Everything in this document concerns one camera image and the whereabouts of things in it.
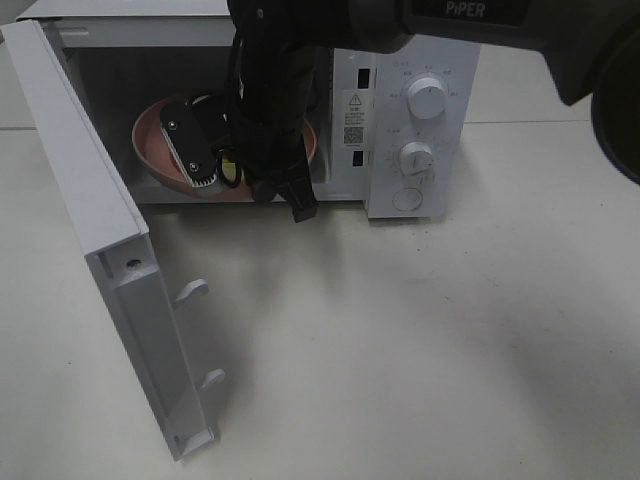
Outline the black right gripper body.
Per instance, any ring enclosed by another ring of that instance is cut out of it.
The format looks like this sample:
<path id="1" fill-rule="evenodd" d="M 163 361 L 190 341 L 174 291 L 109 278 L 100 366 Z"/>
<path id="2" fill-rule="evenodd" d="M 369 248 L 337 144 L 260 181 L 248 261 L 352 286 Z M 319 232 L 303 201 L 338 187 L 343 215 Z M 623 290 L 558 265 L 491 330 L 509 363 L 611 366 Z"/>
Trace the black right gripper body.
<path id="1" fill-rule="evenodd" d="M 308 165 L 302 129 L 314 67 L 313 47 L 234 47 L 228 59 L 224 96 L 233 143 L 243 168 L 276 196 L 284 171 Z"/>

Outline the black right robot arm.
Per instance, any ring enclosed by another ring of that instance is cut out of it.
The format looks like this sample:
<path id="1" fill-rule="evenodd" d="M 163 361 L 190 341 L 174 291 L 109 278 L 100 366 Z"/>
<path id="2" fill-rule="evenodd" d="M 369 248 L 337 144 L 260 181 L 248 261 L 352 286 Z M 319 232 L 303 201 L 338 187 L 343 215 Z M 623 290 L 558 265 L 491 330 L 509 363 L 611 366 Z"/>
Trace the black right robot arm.
<path id="1" fill-rule="evenodd" d="M 302 124 L 317 51 L 389 54 L 427 35 L 543 55 L 560 99 L 590 97 L 599 145 L 639 178 L 639 5 L 635 1 L 231 1 L 226 78 L 231 159 L 255 201 L 284 199 L 296 221 L 317 200 Z"/>

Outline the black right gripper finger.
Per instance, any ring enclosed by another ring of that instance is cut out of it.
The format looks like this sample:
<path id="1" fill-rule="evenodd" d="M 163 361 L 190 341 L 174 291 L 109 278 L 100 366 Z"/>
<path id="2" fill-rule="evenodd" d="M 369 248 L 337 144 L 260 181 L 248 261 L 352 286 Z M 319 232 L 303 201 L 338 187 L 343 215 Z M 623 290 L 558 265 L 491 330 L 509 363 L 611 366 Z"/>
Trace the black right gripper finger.
<path id="1" fill-rule="evenodd" d="M 167 103 L 160 111 L 165 141 L 186 184 L 200 196 L 222 190 L 217 162 L 192 109 L 185 103 Z"/>
<path id="2" fill-rule="evenodd" d="M 279 184 L 279 194 L 289 203 L 296 223 L 310 220 L 316 216 L 318 201 L 314 194 L 307 164 L 295 164 L 283 172 L 283 178 Z"/>

